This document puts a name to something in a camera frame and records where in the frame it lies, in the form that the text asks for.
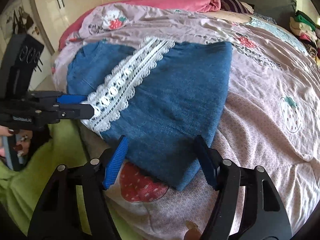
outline folded blue garment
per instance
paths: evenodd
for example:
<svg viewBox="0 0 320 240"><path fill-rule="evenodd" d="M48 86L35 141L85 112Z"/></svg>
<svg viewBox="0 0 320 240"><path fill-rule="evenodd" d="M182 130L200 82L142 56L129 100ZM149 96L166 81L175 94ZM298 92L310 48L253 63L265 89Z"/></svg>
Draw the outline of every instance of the folded blue garment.
<svg viewBox="0 0 320 240"><path fill-rule="evenodd" d="M87 45L69 66L68 92L89 94L103 83L101 75L132 52L103 42ZM176 43L102 137L112 145L126 135L130 162L183 190L200 168L194 137L202 135L208 146L213 141L228 93L231 54L229 42Z"/></svg>

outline striped pillow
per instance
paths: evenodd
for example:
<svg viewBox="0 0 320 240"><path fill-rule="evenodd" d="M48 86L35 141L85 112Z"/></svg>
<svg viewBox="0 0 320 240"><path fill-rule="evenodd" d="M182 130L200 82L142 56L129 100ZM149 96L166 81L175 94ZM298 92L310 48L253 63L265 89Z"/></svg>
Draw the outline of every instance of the striped pillow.
<svg viewBox="0 0 320 240"><path fill-rule="evenodd" d="M251 14L249 10L246 7L244 7L239 0L221 0L221 10Z"/></svg>

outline black door handle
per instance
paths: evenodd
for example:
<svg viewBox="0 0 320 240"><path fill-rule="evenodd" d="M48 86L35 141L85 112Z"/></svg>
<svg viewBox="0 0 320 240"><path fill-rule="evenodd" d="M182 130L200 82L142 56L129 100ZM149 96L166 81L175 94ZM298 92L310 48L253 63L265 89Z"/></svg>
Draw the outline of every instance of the black door handle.
<svg viewBox="0 0 320 240"><path fill-rule="evenodd" d="M59 0L57 0L57 2L58 2L58 5L59 5L59 9L61 9L61 6L60 6L60 3L59 3Z"/></svg>
<svg viewBox="0 0 320 240"><path fill-rule="evenodd" d="M61 2L62 2L62 5L63 5L63 7L64 7L64 2L63 2L63 0L61 0Z"/></svg>

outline screw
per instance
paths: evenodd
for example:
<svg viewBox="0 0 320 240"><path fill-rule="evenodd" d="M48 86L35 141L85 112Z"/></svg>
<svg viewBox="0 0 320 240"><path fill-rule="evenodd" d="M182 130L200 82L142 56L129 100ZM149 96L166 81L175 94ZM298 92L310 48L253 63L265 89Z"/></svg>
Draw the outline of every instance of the screw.
<svg viewBox="0 0 320 240"><path fill-rule="evenodd" d="M61 165L58 166L57 170L58 171L64 171L65 168L66 167L63 164L61 164Z"/></svg>
<svg viewBox="0 0 320 240"><path fill-rule="evenodd" d="M264 168L262 166L257 166L257 171L264 172Z"/></svg>
<svg viewBox="0 0 320 240"><path fill-rule="evenodd" d="M232 164L231 160L228 160L228 159L224 159L222 163L226 166L230 166Z"/></svg>
<svg viewBox="0 0 320 240"><path fill-rule="evenodd" d="M92 159L92 160L90 161L90 163L91 163L92 165L97 165L99 162L100 162L100 160L97 159L97 158L94 158L94 159Z"/></svg>

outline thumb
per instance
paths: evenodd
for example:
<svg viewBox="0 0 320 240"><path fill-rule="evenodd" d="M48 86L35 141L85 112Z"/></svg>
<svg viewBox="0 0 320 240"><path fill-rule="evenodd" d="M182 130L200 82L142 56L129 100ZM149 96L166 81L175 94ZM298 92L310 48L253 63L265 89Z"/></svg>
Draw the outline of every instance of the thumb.
<svg viewBox="0 0 320 240"><path fill-rule="evenodd" d="M185 234L183 240L199 240L201 232L198 226L192 221L186 221L186 225L189 230Z"/></svg>

